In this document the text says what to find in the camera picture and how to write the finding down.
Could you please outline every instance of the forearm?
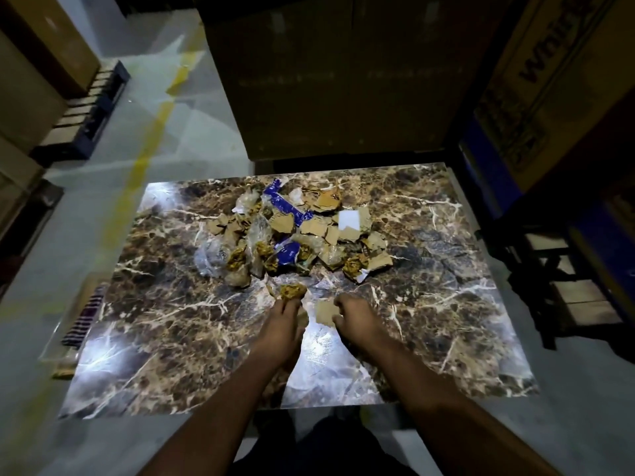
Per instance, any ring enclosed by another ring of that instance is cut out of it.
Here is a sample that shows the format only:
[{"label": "forearm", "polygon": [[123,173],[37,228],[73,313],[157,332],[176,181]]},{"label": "forearm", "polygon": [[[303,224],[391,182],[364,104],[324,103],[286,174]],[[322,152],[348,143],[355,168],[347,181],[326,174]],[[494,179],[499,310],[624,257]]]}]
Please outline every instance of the forearm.
[{"label": "forearm", "polygon": [[425,367],[386,336],[369,351],[444,474],[558,474],[540,456],[461,394],[453,381]]},{"label": "forearm", "polygon": [[251,354],[165,443],[140,475],[225,474],[276,370],[275,364]]}]

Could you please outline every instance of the marble-patterned mat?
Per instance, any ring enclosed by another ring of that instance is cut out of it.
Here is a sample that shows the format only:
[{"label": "marble-patterned mat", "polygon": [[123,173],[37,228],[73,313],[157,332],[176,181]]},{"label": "marble-patterned mat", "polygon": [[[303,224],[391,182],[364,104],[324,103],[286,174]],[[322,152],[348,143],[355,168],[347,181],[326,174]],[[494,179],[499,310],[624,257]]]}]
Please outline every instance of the marble-patterned mat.
[{"label": "marble-patterned mat", "polygon": [[[383,376],[360,362],[334,329],[314,321],[313,302],[350,291],[366,297],[428,367],[470,396],[521,396],[537,385],[443,164],[286,175],[282,192],[338,185],[344,208],[369,205],[392,268],[360,286],[318,262],[308,277],[311,322],[290,376],[278,374],[265,408],[395,400]],[[237,368],[273,303],[262,280],[235,290],[201,276],[194,252],[204,222],[231,213],[248,187],[274,176],[154,183],[126,240],[106,307],[88,335],[60,416],[182,413]]]}]

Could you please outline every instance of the blue plastic wrapper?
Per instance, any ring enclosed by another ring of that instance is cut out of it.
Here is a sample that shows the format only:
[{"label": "blue plastic wrapper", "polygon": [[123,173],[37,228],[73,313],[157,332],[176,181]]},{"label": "blue plastic wrapper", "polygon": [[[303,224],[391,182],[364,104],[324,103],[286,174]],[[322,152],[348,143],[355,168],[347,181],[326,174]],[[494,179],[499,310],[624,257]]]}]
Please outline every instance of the blue plastic wrapper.
[{"label": "blue plastic wrapper", "polygon": [[289,201],[285,200],[282,195],[278,193],[281,183],[280,179],[275,179],[264,191],[271,197],[271,205],[281,211],[283,214],[293,214],[293,221],[299,227],[305,220],[313,219],[313,212],[306,211],[300,212],[293,207]]},{"label": "blue plastic wrapper", "polygon": [[274,247],[275,256],[278,259],[278,264],[289,265],[295,264],[295,261],[300,252],[300,243],[289,239],[283,240]]}]

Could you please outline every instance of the concrete floor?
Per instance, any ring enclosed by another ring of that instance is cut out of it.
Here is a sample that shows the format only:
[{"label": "concrete floor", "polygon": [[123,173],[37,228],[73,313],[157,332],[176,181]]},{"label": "concrete floor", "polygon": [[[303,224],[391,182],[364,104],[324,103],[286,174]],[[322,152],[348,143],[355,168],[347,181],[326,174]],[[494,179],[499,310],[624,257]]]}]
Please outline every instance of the concrete floor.
[{"label": "concrete floor", "polygon": [[[146,183],[253,173],[198,17],[131,16],[112,0],[59,0],[93,50],[123,60],[132,80],[91,160],[57,164],[65,195],[0,305],[0,474],[132,475],[187,416],[57,421],[68,383],[37,358],[87,274],[112,271]],[[541,387],[482,404],[567,475],[631,474],[635,368],[602,341],[544,350],[529,312],[488,257]],[[393,406],[364,410],[386,451],[440,474]],[[307,432],[324,409],[293,411]],[[247,437],[239,454],[254,439]]]}]

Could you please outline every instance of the striped cloth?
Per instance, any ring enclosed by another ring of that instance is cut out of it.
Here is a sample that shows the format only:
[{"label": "striped cloth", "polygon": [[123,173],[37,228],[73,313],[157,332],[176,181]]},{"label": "striped cloth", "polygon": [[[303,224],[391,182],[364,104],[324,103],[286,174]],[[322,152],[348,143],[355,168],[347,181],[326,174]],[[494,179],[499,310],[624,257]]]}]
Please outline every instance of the striped cloth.
[{"label": "striped cloth", "polygon": [[102,307],[107,288],[108,284],[100,284],[97,286],[95,292],[93,292],[93,295],[90,296],[88,303],[82,309],[73,326],[62,338],[63,346],[75,347],[77,350],[81,348],[84,338],[86,337],[86,334],[88,334],[88,329],[90,329],[95,316],[99,313],[99,310]]}]

